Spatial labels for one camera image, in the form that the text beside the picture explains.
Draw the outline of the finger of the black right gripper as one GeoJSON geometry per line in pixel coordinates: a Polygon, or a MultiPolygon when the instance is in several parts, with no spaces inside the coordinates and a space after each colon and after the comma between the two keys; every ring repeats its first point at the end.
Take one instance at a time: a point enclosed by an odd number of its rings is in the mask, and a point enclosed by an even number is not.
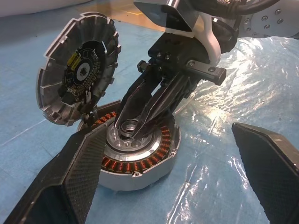
{"type": "Polygon", "coordinates": [[[120,125],[128,119],[140,116],[148,101],[153,97],[151,93],[162,81],[163,72],[155,69],[144,71],[131,85],[121,101],[121,105],[114,121],[114,126],[120,125]]]}
{"type": "Polygon", "coordinates": [[[132,138],[142,138],[171,117],[182,99],[190,96],[199,81],[200,75],[179,72],[167,85],[160,87],[142,110],[132,138]]]}

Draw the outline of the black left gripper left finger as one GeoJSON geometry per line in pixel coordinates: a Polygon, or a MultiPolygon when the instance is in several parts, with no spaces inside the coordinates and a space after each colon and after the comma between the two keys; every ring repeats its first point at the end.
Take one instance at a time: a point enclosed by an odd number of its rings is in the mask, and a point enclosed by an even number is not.
{"type": "Polygon", "coordinates": [[[73,134],[3,224],[84,224],[98,185],[107,125],[73,134]]]}

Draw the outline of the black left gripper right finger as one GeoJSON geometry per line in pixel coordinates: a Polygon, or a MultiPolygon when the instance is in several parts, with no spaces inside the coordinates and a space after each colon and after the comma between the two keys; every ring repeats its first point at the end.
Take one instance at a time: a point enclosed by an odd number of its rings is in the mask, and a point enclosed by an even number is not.
{"type": "Polygon", "coordinates": [[[270,224],[299,224],[299,150],[283,135],[235,122],[246,176],[270,224]]]}

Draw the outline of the silver spoked rotor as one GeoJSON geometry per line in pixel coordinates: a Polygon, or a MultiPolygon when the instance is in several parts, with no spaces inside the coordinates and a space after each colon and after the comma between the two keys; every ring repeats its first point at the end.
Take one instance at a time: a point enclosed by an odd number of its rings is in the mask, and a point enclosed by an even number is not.
{"type": "Polygon", "coordinates": [[[105,122],[107,125],[107,138],[104,154],[116,161],[140,161],[158,150],[162,141],[159,128],[137,140],[131,138],[137,119],[124,121],[119,128],[114,126],[114,118],[105,122]]]}

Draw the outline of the silver motor housing copper windings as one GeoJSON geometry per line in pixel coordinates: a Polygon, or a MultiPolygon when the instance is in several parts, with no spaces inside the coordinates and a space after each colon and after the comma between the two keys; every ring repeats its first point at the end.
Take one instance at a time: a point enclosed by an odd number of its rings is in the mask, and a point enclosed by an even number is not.
{"type": "MultiPolygon", "coordinates": [[[[105,124],[116,117],[120,101],[114,101],[95,110],[95,125],[105,124]]],[[[162,141],[158,150],[140,161],[116,161],[104,154],[99,184],[114,191],[143,189],[171,172],[180,142],[181,131],[173,116],[158,126],[162,141]]]]}

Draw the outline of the hinged grey motor lid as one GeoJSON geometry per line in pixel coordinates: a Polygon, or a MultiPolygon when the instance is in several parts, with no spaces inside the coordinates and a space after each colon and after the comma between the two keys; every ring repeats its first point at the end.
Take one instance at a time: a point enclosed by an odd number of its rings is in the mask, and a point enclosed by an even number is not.
{"type": "Polygon", "coordinates": [[[71,19],[45,52],[36,81],[44,117],[57,125],[91,125],[99,100],[114,81],[121,45],[114,21],[99,12],[71,19]]]}

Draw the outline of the clear plastic film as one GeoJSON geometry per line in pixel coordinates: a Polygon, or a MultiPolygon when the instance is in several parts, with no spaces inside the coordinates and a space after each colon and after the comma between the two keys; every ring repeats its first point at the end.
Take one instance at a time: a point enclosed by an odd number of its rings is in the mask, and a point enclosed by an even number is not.
{"type": "Polygon", "coordinates": [[[221,86],[197,85],[175,115],[181,187],[168,224],[270,224],[246,176],[235,122],[284,135],[299,149],[299,41],[242,38],[221,57],[221,86]]]}

